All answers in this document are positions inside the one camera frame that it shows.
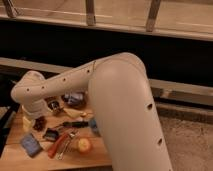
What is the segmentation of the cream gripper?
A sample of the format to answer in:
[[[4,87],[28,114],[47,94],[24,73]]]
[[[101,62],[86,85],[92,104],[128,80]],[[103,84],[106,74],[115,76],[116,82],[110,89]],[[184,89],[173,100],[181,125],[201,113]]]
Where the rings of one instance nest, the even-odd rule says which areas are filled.
[[[29,112],[25,109],[25,107],[22,107],[22,112],[23,130],[25,132],[34,130],[33,126],[35,125],[35,120],[42,117],[43,114],[41,112]]]

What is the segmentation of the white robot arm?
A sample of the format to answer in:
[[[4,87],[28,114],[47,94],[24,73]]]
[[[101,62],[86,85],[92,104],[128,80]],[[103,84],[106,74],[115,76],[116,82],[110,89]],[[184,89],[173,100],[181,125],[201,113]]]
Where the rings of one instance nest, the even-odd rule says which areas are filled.
[[[86,91],[114,171],[173,171],[146,68],[132,53],[96,59],[46,79],[27,72],[11,97],[30,115],[48,97]]]

